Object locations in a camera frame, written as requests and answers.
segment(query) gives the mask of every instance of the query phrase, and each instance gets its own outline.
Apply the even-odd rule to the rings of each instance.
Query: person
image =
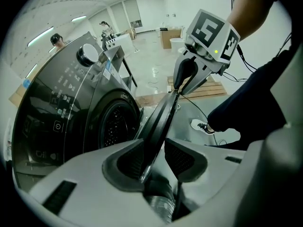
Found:
[[[103,32],[106,34],[106,36],[109,36],[110,39],[113,39],[116,37],[113,28],[107,22],[102,21],[100,23],[100,25],[102,26]]]
[[[63,42],[63,38],[61,35],[59,35],[58,33],[54,34],[51,37],[51,43],[52,45],[54,45],[55,47],[57,47],[57,51],[59,51],[60,49],[62,49],[64,46],[66,46],[70,41],[67,41],[66,43]]]
[[[227,21],[237,30],[241,40],[262,26],[274,1],[234,0]],[[224,148],[247,150],[251,142],[264,140],[269,133],[283,127],[285,118],[270,89],[291,57],[290,51],[283,51],[258,68],[234,94],[208,115],[207,122],[193,119],[192,128],[207,135],[235,129],[241,135],[240,140],[226,144]]]

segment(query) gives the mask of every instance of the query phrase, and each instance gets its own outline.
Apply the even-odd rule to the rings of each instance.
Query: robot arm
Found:
[[[212,73],[220,75],[229,67],[240,36],[227,21],[199,10],[187,30],[185,51],[177,59],[174,88],[179,89],[184,79],[191,77],[181,90],[189,94],[206,82]]]

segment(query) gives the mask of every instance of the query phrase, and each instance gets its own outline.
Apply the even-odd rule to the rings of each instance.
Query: power button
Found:
[[[55,123],[53,124],[53,131],[62,132],[63,126],[64,126],[64,123],[56,120]]]

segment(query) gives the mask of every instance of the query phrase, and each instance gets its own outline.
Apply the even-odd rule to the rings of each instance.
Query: black pants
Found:
[[[290,59],[290,52],[283,51],[258,68],[234,94],[208,115],[209,126],[214,131],[231,128],[241,134],[239,141],[224,145],[224,148],[247,150],[251,142],[264,140],[286,123],[270,89]]]

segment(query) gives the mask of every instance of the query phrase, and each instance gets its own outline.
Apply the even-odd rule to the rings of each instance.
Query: ceiling light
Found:
[[[49,53],[52,52],[52,50],[53,50],[54,48],[56,48],[56,46],[54,46],[52,49],[50,49]]]
[[[33,39],[31,42],[29,42],[27,44],[27,46],[31,46],[36,40],[40,39],[42,36],[44,36],[45,34],[47,34],[48,32],[50,32],[51,30],[53,30],[53,27],[49,28],[48,30],[44,31],[41,35],[38,35],[35,39]]]
[[[28,78],[28,76],[30,75],[30,73],[35,69],[35,67],[37,66],[38,64],[36,64],[31,70],[30,72],[28,73],[28,75],[25,77],[25,78]]]
[[[76,20],[79,20],[79,19],[83,19],[83,18],[85,18],[85,17],[86,17],[86,15],[81,16],[81,17],[76,17],[76,18],[72,19],[71,21],[73,22],[73,21],[76,21]]]

